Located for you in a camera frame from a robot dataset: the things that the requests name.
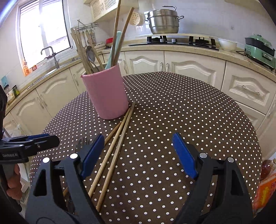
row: metal ladle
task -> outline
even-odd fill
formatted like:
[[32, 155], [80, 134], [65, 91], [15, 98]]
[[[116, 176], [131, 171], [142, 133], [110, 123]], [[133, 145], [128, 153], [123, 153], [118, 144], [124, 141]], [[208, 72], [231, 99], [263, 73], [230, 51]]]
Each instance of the metal ladle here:
[[91, 46], [86, 46], [85, 47], [85, 52], [86, 52], [86, 56], [88, 58], [88, 60], [96, 67], [96, 69], [98, 70], [98, 72], [100, 71], [97, 66], [95, 65], [95, 54], [92, 51], [92, 47]]

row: gas stove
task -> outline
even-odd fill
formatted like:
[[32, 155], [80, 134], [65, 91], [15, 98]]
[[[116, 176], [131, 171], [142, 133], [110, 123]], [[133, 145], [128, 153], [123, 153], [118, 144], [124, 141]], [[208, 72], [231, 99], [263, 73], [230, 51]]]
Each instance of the gas stove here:
[[182, 45], [182, 46], [207, 48], [210, 50], [219, 50], [216, 46], [216, 41], [214, 39], [210, 39], [209, 41], [200, 37], [196, 39], [193, 36], [189, 36], [188, 42], [185, 42], [185, 41], [178, 42], [177, 39], [174, 39], [174, 38], [168, 41], [166, 36], [160, 36], [160, 38], [159, 37], [153, 38], [151, 36], [148, 36], [146, 43], [130, 44], [129, 46], [155, 45], [155, 44]]

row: window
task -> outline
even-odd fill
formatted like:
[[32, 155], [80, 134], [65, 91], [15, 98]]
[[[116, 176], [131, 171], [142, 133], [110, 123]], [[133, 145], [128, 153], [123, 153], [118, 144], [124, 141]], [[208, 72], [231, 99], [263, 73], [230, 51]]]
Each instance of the window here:
[[32, 67], [52, 54], [70, 48], [62, 0], [35, 0], [20, 8], [20, 40], [25, 61]]

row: pink utensil holder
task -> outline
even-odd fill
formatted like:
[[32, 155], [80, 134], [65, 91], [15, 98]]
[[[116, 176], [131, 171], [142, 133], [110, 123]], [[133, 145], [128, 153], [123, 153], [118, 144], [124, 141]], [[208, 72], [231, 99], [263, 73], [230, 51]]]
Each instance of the pink utensil holder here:
[[114, 119], [127, 111], [128, 97], [118, 65], [81, 77], [90, 100], [102, 119]]

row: stainless steel pot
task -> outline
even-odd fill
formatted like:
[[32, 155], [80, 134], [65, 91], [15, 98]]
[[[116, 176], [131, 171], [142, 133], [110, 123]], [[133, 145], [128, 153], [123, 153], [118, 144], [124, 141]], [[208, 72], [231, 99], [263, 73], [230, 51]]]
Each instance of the stainless steel pot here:
[[145, 20], [149, 22], [152, 34], [178, 33], [179, 20], [183, 19], [184, 16], [177, 16], [175, 6], [163, 7], [173, 7], [174, 10], [158, 9], [150, 11], [148, 19]]

